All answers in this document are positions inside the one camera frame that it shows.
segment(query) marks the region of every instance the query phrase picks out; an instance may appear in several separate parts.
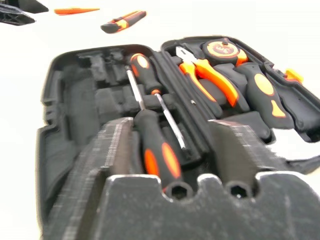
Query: hammer handle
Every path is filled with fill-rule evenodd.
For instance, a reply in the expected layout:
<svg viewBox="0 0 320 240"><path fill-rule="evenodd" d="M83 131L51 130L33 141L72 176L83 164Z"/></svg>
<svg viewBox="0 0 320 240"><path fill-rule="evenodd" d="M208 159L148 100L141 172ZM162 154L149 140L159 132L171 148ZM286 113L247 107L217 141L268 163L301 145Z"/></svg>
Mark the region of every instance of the hammer handle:
<svg viewBox="0 0 320 240"><path fill-rule="evenodd" d="M249 105L258 111L269 128L293 129L291 115L283 107L275 87L260 70L257 63L247 62L235 68L246 76L246 97Z"/></svg>

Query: tape measure label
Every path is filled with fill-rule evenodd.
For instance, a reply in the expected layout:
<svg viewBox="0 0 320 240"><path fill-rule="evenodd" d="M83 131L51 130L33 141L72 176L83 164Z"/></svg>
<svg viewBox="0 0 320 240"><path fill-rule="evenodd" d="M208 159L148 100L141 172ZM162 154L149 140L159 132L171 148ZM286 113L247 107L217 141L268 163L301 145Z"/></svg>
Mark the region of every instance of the tape measure label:
<svg viewBox="0 0 320 240"><path fill-rule="evenodd" d="M217 57L233 58L239 53L238 48L229 43L228 45L223 45L222 41L214 41L208 44L207 50L210 54Z"/></svg>

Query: metal shaft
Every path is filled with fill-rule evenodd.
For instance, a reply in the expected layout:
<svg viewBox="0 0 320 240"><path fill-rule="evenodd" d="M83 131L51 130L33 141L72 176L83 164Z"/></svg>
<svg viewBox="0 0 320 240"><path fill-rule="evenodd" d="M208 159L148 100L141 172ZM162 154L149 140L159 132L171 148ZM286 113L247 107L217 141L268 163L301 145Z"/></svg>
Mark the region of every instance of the metal shaft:
<svg viewBox="0 0 320 240"><path fill-rule="evenodd" d="M186 150L186 144L185 144L185 140L184 140L184 136L182 135L180 129L178 128L178 125L176 123L176 121L174 120L174 118L172 117L170 111L168 110L167 106L165 105L165 102L164 100L162 99L161 95L159 93L156 93L154 94L160 104L161 104L161 107L162 107L162 110L163 110L163 113L167 119L167 121L169 122L173 132L174 132L174 135L175 137L178 139L178 142L179 142L179 145L180 145L180 148L182 150Z"/></svg>
<svg viewBox="0 0 320 240"><path fill-rule="evenodd" d="M134 73L131 71L129 66L125 66L124 68L125 68L126 74L128 75L128 78L129 78L129 81L130 81L130 85L131 85L132 90L133 90L134 98L138 102L138 104L140 106L140 109L141 110L145 110L146 107L145 107L145 104L144 104L144 100L143 100L143 98L141 96L141 93L139 91L139 88L138 88Z"/></svg>

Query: pliers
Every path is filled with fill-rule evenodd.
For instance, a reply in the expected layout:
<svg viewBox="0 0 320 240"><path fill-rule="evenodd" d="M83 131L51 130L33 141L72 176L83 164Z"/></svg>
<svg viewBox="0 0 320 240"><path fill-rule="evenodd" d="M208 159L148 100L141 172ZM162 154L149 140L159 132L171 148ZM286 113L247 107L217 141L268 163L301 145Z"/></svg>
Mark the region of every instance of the pliers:
<svg viewBox="0 0 320 240"><path fill-rule="evenodd" d="M250 111L250 107L239 89L224 75L216 71L207 59L197 59L191 52L181 46L177 46L175 52L183 60L183 63L179 65L180 70L187 77L190 77L192 83L205 95L208 107L217 118L222 116L223 111L215 98L198 81L197 76L208 79L215 84L226 96L230 105L240 113Z"/></svg>

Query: orange pliers handle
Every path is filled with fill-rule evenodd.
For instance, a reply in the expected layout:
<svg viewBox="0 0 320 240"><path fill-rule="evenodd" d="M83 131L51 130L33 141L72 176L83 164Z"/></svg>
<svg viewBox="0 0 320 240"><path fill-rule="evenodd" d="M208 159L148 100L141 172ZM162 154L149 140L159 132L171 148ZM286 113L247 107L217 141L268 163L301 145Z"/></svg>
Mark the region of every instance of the orange pliers handle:
<svg viewBox="0 0 320 240"><path fill-rule="evenodd" d="M245 97L240 93L237 87L230 82L224 75L216 71L207 59L197 59L194 62L196 74L202 79L208 79L226 96L226 99L233 108L238 108L241 112L249 112L250 107Z"/></svg>
<svg viewBox="0 0 320 240"><path fill-rule="evenodd" d="M202 86L196 76L196 66L192 62L183 62L179 65L180 70L186 77L191 79L191 83L195 86L195 89L199 89L198 93L204 95L204 100L207 106L211 109L216 118L220 118L223 114L223 110L217 103L216 99Z"/></svg>

